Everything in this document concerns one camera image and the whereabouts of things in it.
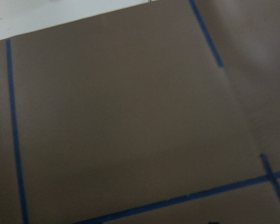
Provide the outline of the short blue tape strip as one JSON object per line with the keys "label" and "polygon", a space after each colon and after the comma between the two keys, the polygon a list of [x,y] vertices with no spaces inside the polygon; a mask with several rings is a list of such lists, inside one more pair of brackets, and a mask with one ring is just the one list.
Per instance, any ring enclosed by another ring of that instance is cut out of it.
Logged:
{"label": "short blue tape strip", "polygon": [[211,35],[210,35],[210,33],[207,29],[207,26],[206,26],[206,24],[203,20],[203,17],[202,17],[202,15],[201,15],[201,13],[198,9],[198,6],[197,6],[196,2],[194,0],[189,0],[189,4],[190,4],[190,6],[193,10],[193,13],[196,17],[196,20],[197,20],[197,22],[200,26],[200,29],[203,33],[203,36],[204,36],[204,38],[205,38],[205,40],[206,40],[206,42],[207,42],[207,44],[210,48],[210,51],[211,51],[211,53],[212,53],[212,55],[213,55],[213,57],[216,61],[216,64],[218,65],[219,68],[223,68],[224,67],[223,61],[222,61],[222,59],[220,57],[220,54],[219,54],[219,52],[218,52],[218,50],[217,50],[217,48],[216,48],[216,46],[215,46],[215,44],[214,44],[214,42],[211,38]]}

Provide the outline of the blue tape line right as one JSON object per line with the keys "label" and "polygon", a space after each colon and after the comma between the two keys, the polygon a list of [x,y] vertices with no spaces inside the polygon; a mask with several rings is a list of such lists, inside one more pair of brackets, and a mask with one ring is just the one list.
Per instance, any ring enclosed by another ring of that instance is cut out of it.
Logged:
{"label": "blue tape line right", "polygon": [[277,181],[277,178],[276,178],[275,174],[273,173],[273,170],[271,168],[269,160],[268,160],[267,156],[264,153],[262,153],[260,155],[260,157],[262,159],[262,162],[263,162],[264,168],[266,170],[267,176],[268,176],[270,182],[273,185],[273,188],[274,188],[274,190],[276,192],[276,195],[277,195],[278,199],[280,200],[280,185],[279,185],[279,183]]}

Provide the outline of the blue tape line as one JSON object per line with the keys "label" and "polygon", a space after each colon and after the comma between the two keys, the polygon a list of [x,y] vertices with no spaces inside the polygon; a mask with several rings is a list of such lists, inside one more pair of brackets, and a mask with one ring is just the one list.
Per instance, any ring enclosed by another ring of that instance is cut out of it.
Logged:
{"label": "blue tape line", "polygon": [[18,183],[18,193],[19,193],[20,207],[21,207],[21,216],[22,216],[22,223],[29,224],[24,179],[22,173],[17,117],[16,117],[12,49],[11,49],[10,39],[6,40],[6,55],[7,55],[8,89],[9,89],[9,101],[10,101],[10,114],[11,114],[11,122],[12,122],[14,157],[15,157],[16,176],[17,176],[17,183]]}
{"label": "blue tape line", "polygon": [[243,180],[243,181],[227,184],[227,185],[224,185],[224,186],[215,187],[215,188],[212,188],[212,189],[195,192],[195,193],[192,193],[192,194],[189,194],[189,195],[184,195],[184,196],[171,198],[171,199],[168,199],[168,200],[165,200],[165,201],[151,203],[151,204],[143,205],[143,206],[132,208],[132,209],[127,209],[127,210],[103,215],[103,216],[100,216],[100,217],[87,219],[87,220],[84,220],[84,221],[78,221],[78,223],[79,224],[106,223],[106,222],[110,222],[110,221],[113,221],[113,220],[138,215],[138,214],[141,214],[141,213],[150,212],[150,211],[153,211],[153,210],[158,210],[158,209],[170,207],[170,206],[177,205],[177,204],[180,204],[180,203],[194,201],[194,200],[198,200],[198,199],[222,194],[222,193],[225,193],[225,192],[254,186],[254,185],[265,183],[265,182],[268,182],[268,181],[269,181],[268,175],[259,176],[259,177],[256,177],[256,178]]}
{"label": "blue tape line", "polygon": [[267,176],[268,176],[270,182],[273,185],[273,188],[274,188],[274,190],[276,192],[276,195],[277,195],[278,199],[280,200],[280,185],[279,185],[279,183],[277,181],[277,178],[276,178],[275,174],[273,173],[273,170],[271,168],[269,160],[268,160],[267,156],[264,153],[262,153],[260,155],[260,157],[262,159],[262,162],[263,162],[264,168],[266,170]]}

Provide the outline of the blue tape line left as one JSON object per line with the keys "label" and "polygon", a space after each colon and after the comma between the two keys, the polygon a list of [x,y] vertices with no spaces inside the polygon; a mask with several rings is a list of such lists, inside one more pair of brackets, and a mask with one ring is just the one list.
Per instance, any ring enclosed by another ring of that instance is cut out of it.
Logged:
{"label": "blue tape line left", "polygon": [[6,40],[6,55],[7,55],[8,89],[9,89],[9,101],[10,101],[10,114],[11,114],[11,122],[12,122],[14,157],[15,157],[16,176],[17,176],[17,183],[18,183],[18,193],[19,193],[20,207],[21,207],[21,216],[22,216],[22,223],[29,224],[24,179],[22,173],[17,117],[16,117],[12,49],[11,49],[10,39]]}

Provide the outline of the blue tape line bottom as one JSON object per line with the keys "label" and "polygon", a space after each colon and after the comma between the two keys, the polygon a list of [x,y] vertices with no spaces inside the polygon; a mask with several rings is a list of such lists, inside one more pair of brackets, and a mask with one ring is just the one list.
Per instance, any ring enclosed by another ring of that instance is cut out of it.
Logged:
{"label": "blue tape line bottom", "polygon": [[259,177],[256,177],[256,178],[243,180],[243,181],[227,184],[227,185],[224,185],[224,186],[215,187],[215,188],[212,188],[212,189],[195,192],[195,193],[192,193],[192,194],[189,194],[189,195],[184,195],[184,196],[171,198],[171,199],[168,199],[168,200],[165,200],[165,201],[151,203],[151,204],[143,205],[143,206],[132,208],[132,209],[127,209],[127,210],[103,215],[103,216],[100,216],[100,217],[87,219],[87,220],[84,220],[84,221],[78,221],[78,223],[79,224],[106,223],[106,222],[110,222],[110,221],[113,221],[113,220],[138,215],[138,214],[141,214],[141,213],[150,212],[150,211],[153,211],[153,210],[158,210],[158,209],[170,207],[170,206],[177,205],[177,204],[180,204],[180,203],[194,201],[194,200],[198,200],[198,199],[222,194],[222,193],[225,193],[225,192],[254,186],[254,185],[265,183],[265,182],[268,182],[268,181],[269,181],[268,175],[259,176]]}

